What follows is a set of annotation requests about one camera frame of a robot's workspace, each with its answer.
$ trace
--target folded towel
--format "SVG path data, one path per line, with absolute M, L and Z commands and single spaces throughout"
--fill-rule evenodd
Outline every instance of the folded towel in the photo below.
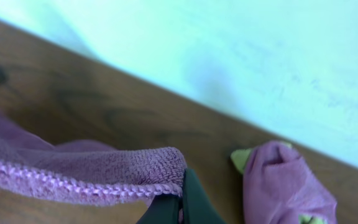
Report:
M 336 200 L 313 175 L 302 156 L 280 141 L 234 151 L 242 171 L 247 224 L 336 224 Z
M 150 202 L 181 195 L 185 169 L 173 147 L 119 151 L 90 140 L 53 146 L 0 114 L 0 187 L 25 196 L 87 205 Z

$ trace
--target cloth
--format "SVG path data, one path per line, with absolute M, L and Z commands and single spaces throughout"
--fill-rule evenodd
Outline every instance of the cloth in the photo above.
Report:
M 243 176 L 247 224 L 336 224 L 336 200 L 290 144 L 270 141 L 231 159 Z
M 181 195 L 185 169 L 173 147 L 119 151 L 90 140 L 53 146 L 0 114 L 0 187 L 21 195 L 87 205 L 150 202 Z

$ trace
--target green cloth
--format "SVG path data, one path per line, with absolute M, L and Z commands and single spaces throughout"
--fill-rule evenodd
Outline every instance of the green cloth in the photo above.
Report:
M 292 147 L 292 145 L 288 142 L 283 141 L 282 143 L 288 147 Z M 230 159 L 233 162 L 234 167 L 240 172 L 240 174 L 244 174 L 248 158 L 253 150 L 253 148 L 238 149 L 230 155 Z M 325 222 L 321 218 L 312 217 L 310 215 L 300 215 L 299 224 L 325 224 Z

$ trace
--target light blue surface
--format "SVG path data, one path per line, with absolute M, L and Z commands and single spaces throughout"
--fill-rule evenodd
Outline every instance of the light blue surface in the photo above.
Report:
M 0 0 L 0 19 L 358 167 L 358 0 Z

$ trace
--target wooden surface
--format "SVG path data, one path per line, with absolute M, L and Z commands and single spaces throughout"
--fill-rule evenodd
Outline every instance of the wooden surface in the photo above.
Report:
M 0 23 L 0 110 L 54 144 L 96 139 L 119 149 L 177 147 L 228 223 L 243 223 L 234 149 L 278 138 Z M 339 223 L 358 223 L 358 170 L 299 147 L 337 197 Z M 108 208 L 0 190 L 0 223 L 135 223 L 141 203 Z

